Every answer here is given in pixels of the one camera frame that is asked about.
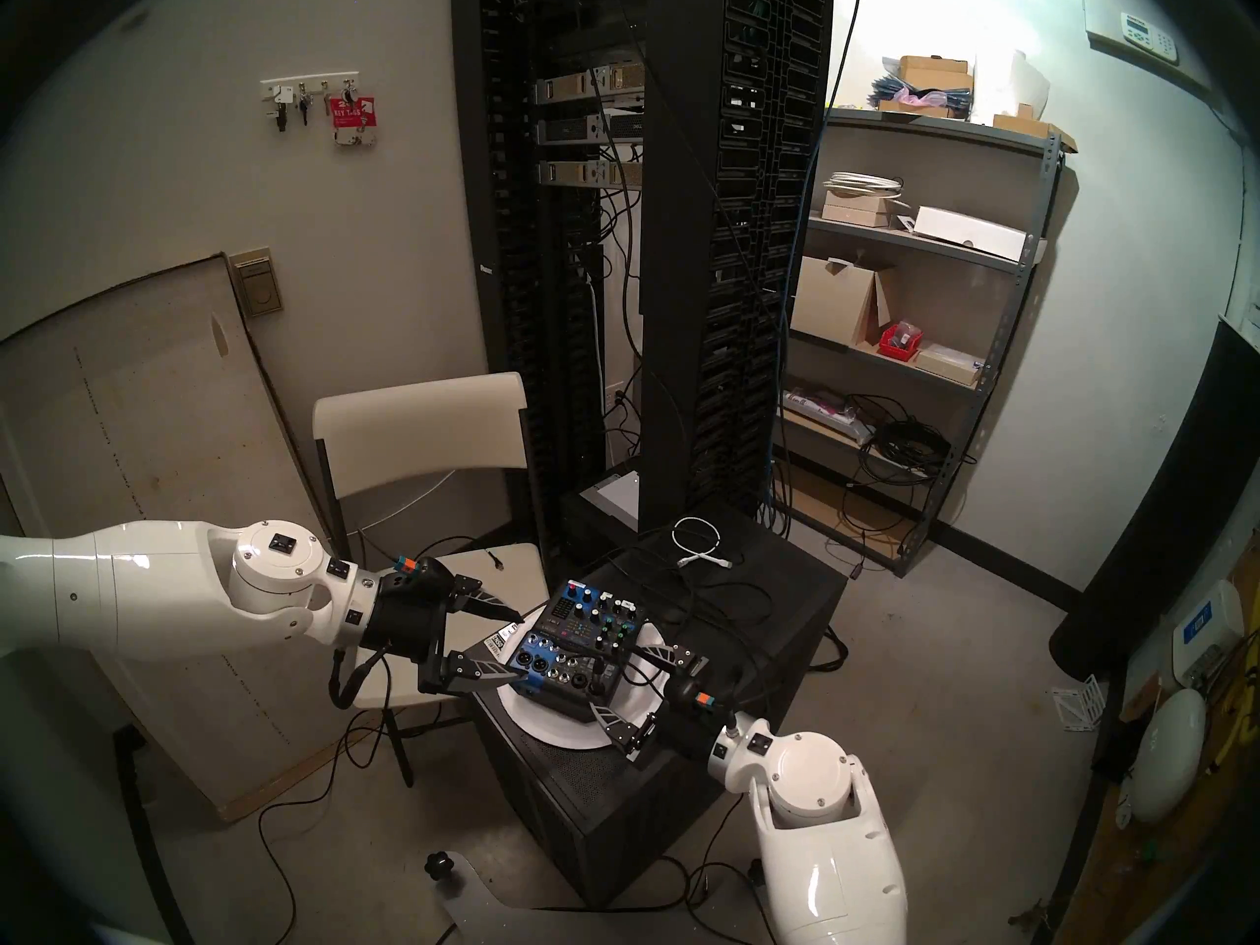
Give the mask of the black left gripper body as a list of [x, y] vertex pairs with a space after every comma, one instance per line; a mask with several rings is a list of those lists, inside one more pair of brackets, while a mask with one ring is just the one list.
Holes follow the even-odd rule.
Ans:
[[455, 575], [438, 558], [413, 561], [411, 571], [375, 576], [369, 616], [369, 670], [393, 655], [416, 664], [421, 693], [457, 696], [446, 677], [445, 631]]

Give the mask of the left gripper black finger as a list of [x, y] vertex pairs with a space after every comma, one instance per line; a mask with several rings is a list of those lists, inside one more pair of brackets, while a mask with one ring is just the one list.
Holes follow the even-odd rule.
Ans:
[[517, 610], [484, 591], [483, 582], [472, 577], [454, 577], [454, 585], [446, 596], [446, 614], [452, 616], [461, 612], [498, 625], [522, 621]]
[[425, 696], [466, 697], [525, 680], [528, 674], [462, 651], [436, 653], [418, 662], [418, 690]]

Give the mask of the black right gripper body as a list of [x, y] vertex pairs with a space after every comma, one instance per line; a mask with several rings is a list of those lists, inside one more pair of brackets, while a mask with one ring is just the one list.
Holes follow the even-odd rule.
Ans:
[[655, 746], [688, 761], [706, 765], [714, 746], [724, 736], [733, 708], [702, 689], [685, 670], [672, 670], [663, 688], [660, 706], [638, 731], [639, 747]]

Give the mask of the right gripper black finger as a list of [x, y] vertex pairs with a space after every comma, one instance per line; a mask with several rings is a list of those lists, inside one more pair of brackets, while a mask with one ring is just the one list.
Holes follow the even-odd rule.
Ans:
[[644, 673], [650, 667], [668, 675], [701, 675], [709, 659], [682, 645], [636, 644], [627, 664]]
[[648, 712], [644, 716], [643, 723], [638, 724], [626, 721], [612, 708], [602, 704], [590, 703], [588, 709], [597, 726], [604, 731], [605, 737], [612, 743], [614, 748], [617, 748], [622, 753], [627, 762], [635, 764], [645, 748], [654, 742], [656, 733], [655, 712]]

